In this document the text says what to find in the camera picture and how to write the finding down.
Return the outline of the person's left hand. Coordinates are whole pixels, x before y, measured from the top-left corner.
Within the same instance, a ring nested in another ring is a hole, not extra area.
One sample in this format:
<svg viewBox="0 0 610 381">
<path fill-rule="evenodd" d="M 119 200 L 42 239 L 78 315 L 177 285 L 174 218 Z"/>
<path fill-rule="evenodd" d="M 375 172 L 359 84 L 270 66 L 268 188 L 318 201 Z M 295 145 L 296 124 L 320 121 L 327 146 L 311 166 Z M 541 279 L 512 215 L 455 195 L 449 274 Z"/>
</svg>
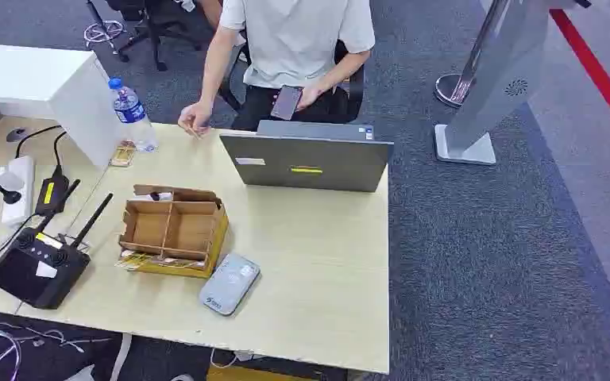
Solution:
<svg viewBox="0 0 610 381">
<path fill-rule="evenodd" d="M 324 92 L 326 92 L 326 88 L 320 84 L 311 84 L 304 87 L 295 110 L 305 110 L 307 107 L 313 105 Z"/>
</svg>

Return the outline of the person's right hand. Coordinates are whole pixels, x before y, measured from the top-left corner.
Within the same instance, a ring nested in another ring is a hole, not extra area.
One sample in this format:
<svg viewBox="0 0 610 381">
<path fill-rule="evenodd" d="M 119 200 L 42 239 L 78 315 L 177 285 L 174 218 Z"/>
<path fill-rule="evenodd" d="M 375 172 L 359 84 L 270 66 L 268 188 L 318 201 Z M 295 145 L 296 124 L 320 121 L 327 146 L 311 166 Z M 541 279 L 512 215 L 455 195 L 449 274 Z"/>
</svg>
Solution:
<svg viewBox="0 0 610 381">
<path fill-rule="evenodd" d="M 196 102 L 185 106 L 178 119 L 178 126 L 196 138 L 203 137 L 210 129 L 209 120 L 213 111 L 213 104 L 209 102 Z"/>
</svg>

